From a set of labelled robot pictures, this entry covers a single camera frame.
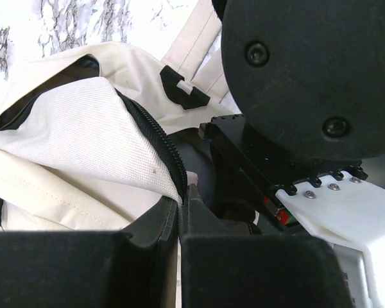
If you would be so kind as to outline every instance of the marble surface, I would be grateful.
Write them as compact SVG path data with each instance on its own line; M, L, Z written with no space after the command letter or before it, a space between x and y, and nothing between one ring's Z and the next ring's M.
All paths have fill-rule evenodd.
M197 0L0 0L0 103L26 62L105 41L161 59Z

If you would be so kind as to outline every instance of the white plastic part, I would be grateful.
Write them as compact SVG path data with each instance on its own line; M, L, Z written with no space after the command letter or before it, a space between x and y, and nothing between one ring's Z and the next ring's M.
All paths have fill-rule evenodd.
M385 307L385 189L362 181L332 176L320 178L314 188L304 182L289 196L277 198L311 235L326 240L336 253L356 307ZM340 190L328 188L338 184ZM315 199L304 196L312 191Z
M185 81L180 80L180 82L177 83L177 88L182 89L185 93L188 95L191 95L191 92L193 91L193 87L188 85Z

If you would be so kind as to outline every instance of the black metal bracket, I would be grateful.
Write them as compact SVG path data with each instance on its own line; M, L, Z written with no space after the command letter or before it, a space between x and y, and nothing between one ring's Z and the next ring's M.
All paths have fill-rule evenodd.
M284 151L258 133L242 114L213 117L211 122L201 124L199 134L204 139L211 139L214 165L221 159L228 164L229 172L237 181L245 182L252 194L258 196L257 201L252 202L255 210L281 230L285 228L277 221L275 213L266 210L263 199L267 198L277 208L282 208L275 196L280 189L293 196L297 193L295 184L309 182L313 187L320 187L319 177L332 175L340 181L342 170L361 180L368 177L360 160L321 160Z

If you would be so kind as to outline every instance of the silver screw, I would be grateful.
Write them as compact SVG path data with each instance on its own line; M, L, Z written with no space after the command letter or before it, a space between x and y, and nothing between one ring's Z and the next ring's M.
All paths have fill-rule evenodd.
M312 191L305 191L304 192L304 197L306 197L308 199L315 199L316 198L316 194L314 194Z
M350 179L350 181L351 181L352 183L356 183L356 184L360 184L360 183L361 183L361 180L358 179L356 176L353 176L353 177Z
M334 183L329 184L328 188L329 188L331 191L339 191L339 190L341 190L341 188L340 188L338 185L334 184Z

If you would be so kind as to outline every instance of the black zipper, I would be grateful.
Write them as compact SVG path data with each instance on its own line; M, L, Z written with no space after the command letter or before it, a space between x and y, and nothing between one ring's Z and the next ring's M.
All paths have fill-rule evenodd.
M187 172L181 156L173 141L167 137L165 131L157 121L136 101L133 101L117 91L123 100L127 111L132 115L142 134L154 147L160 159L168 168L178 194L184 200L187 193Z

